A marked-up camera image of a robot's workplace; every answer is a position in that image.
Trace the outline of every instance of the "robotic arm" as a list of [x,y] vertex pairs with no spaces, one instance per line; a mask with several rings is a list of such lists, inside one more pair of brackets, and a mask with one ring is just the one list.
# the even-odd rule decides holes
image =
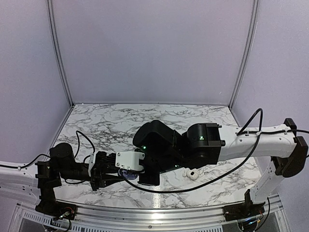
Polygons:
[[[262,128],[267,135],[260,137],[253,156],[270,156],[271,162],[258,183],[245,193],[245,202],[224,207],[227,221],[263,213],[265,201],[276,186],[304,168],[308,146],[303,137],[296,136],[295,129],[296,125],[290,118],[279,126]],[[129,180],[137,177],[139,184],[158,186],[160,173],[181,167],[200,168],[234,158],[249,158],[258,134],[262,133],[258,131],[258,128],[247,128],[238,135],[239,128],[199,123],[179,134],[154,120],[142,125],[135,134],[135,151],[111,154],[99,151],[90,155],[89,164],[77,163],[71,145],[61,143],[50,149],[48,161],[35,164],[37,168],[35,165],[22,168],[22,164],[14,164],[17,167],[15,170],[0,167],[0,179],[7,183],[5,189],[10,197],[23,185],[19,196],[28,197],[29,201],[37,204],[38,212],[56,218],[74,219],[76,206],[56,201],[53,188],[61,186],[60,177],[89,181],[94,191],[120,181],[130,183]]]

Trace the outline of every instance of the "metal corner post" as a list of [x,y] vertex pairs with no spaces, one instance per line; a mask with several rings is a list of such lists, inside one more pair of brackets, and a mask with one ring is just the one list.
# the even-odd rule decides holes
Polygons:
[[58,36],[56,31],[56,23],[55,23],[55,15],[54,15],[54,7],[53,0],[47,0],[47,13],[48,13],[48,21],[51,30],[52,42],[56,56],[56,62],[59,69],[60,79],[63,85],[63,89],[67,98],[67,102],[72,108],[74,106],[72,95],[70,93],[70,88],[67,80],[67,75],[63,66],[61,52],[59,48]]
[[248,31],[248,36],[247,36],[247,42],[245,45],[245,50],[243,53],[243,57],[241,60],[239,72],[237,75],[236,83],[234,86],[234,90],[231,96],[230,103],[228,105],[229,109],[232,111],[237,95],[240,90],[241,83],[243,81],[245,71],[246,71],[246,66],[248,63],[250,51],[252,48],[253,40],[254,40],[254,34],[255,34],[255,29],[256,29],[256,24],[257,24],[257,18],[258,18],[258,10],[259,10],[259,5],[260,5],[260,0],[253,0],[253,8],[252,8],[252,14],[251,14],[251,20],[250,20],[250,25],[249,25],[249,31]]

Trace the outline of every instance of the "gray vein pattern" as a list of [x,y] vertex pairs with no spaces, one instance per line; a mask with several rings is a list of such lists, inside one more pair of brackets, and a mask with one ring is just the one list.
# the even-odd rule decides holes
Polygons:
[[[96,151],[108,153],[134,150],[132,140],[138,128],[158,119],[179,133],[195,123],[216,122],[237,126],[227,107],[167,104],[94,104],[77,105],[58,137],[57,144],[66,142],[77,150],[76,130],[85,133]],[[92,152],[91,145],[81,137],[81,148],[76,160],[82,162]],[[155,190],[188,189],[205,183],[229,171],[243,159],[232,159],[199,169],[200,177],[193,181],[183,177],[184,169],[161,174],[161,185],[145,187]],[[92,191],[90,184],[70,185],[62,182],[55,188],[61,200],[90,205],[122,208],[186,208],[242,201],[246,189],[260,178],[254,158],[229,176],[195,191],[179,194],[153,194],[140,191],[125,182]]]

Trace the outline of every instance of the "back wall panel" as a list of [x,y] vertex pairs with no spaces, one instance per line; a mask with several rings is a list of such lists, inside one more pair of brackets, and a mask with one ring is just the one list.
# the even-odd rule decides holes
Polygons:
[[75,102],[228,104],[252,0],[56,0]]
[[[233,111],[241,125],[264,109],[263,126],[291,117],[299,129],[309,130],[309,2],[262,0],[255,41]],[[309,136],[304,136],[309,144]],[[259,158],[265,169],[269,159]],[[308,231],[309,165],[279,188],[291,231]]]
[[46,2],[0,2],[0,160],[30,162],[46,153],[69,109]]

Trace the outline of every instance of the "marble surface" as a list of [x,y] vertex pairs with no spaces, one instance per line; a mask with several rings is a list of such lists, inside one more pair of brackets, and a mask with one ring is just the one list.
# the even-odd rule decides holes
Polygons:
[[[77,105],[65,124],[56,143],[67,142],[77,149],[76,130],[84,132],[94,143],[96,151],[108,153],[134,150],[132,139],[138,128],[154,119],[161,120],[178,132],[185,132],[198,122],[216,122],[237,126],[229,109],[223,106],[200,105],[154,105],[154,104],[95,104]],[[81,138],[81,149],[77,161],[92,151],[86,139]],[[161,174],[161,185],[145,187],[155,190],[187,189],[205,183],[224,174],[241,163],[243,159],[232,159],[199,169],[201,176],[193,181],[183,177],[184,169]],[[179,194],[152,194],[140,191],[121,182],[107,188],[92,191],[89,183],[55,188],[61,200],[92,205],[124,208],[185,208],[216,205],[242,201],[246,189],[260,178],[254,158],[229,176],[195,191]]]

